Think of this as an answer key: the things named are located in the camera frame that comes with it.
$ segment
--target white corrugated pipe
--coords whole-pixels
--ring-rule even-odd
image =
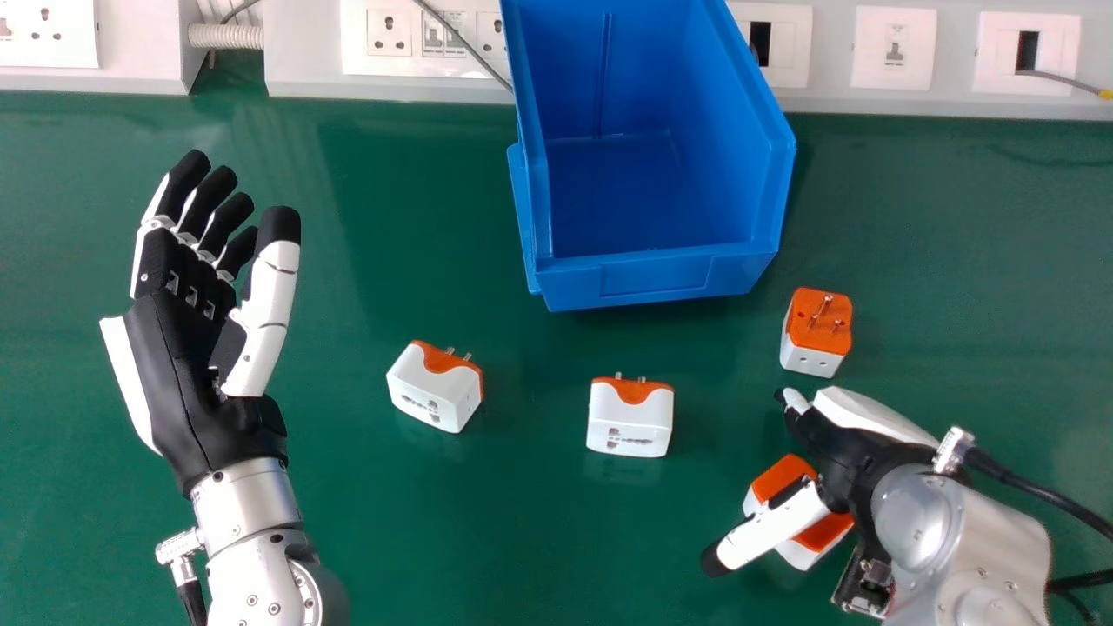
[[[189,45],[209,50],[262,50],[263,27],[235,23],[191,23]]]

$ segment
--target green tabletop surface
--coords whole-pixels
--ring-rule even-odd
[[[854,299],[835,383],[1113,516],[1113,125],[789,116],[784,241],[752,293],[551,314],[525,288],[510,107],[273,99],[257,58],[220,61],[188,98],[0,94],[0,624],[186,624],[152,549],[193,513],[97,321],[126,310],[139,215],[194,147],[302,213],[269,393],[354,625],[873,624],[829,604],[849,541],[806,574],[698,567],[795,450],[774,390],[828,384],[777,361],[800,285]],[[463,433],[391,405],[413,339],[483,368]],[[668,457],[585,449],[590,381],[615,371],[676,388]],[[1113,565],[1083,525],[977,485],[1047,526],[1056,574]]]

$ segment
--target blue plastic bin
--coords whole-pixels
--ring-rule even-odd
[[[796,139],[723,0],[502,0],[511,182],[550,311],[750,291]]]

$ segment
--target robotic arm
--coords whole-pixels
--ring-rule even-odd
[[[197,518],[156,559],[191,626],[344,625],[347,598],[303,529],[286,426],[264,394],[294,301],[301,218],[272,207],[229,241],[254,207],[232,195],[232,169],[210,167],[193,150],[164,176],[136,235],[131,309],[100,321],[131,423]],[[232,282],[253,256],[237,307]],[[208,609],[193,565],[201,550]]]
[[[961,476],[945,476],[957,469],[952,453],[961,438],[940,447],[888,407],[837,387],[820,390],[812,403],[792,389],[777,399],[817,473],[779,491],[795,495],[770,499],[705,550],[708,575],[774,548],[788,558],[786,541],[829,525],[829,513],[847,513],[858,546],[831,598],[844,610],[888,626],[1047,626],[1047,532],[969,489]],[[758,520],[771,526],[767,519],[776,529],[755,527]],[[841,536],[825,538],[824,550]]]

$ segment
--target white and orange plug adapter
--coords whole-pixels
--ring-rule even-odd
[[[759,517],[769,511],[770,501],[788,491],[800,478],[816,480],[816,470],[796,454],[788,454],[757,478],[746,492],[742,515]],[[775,546],[777,552],[796,569],[807,571],[854,528],[849,513],[828,513],[791,539]]]
[[[663,457],[672,437],[672,388],[646,379],[591,381],[588,449],[621,457]]]
[[[460,432],[483,401],[483,371],[471,359],[452,348],[410,342],[386,372],[391,402],[431,427]]]
[[[829,379],[850,352],[854,306],[839,293],[799,287],[785,315],[780,366]]]

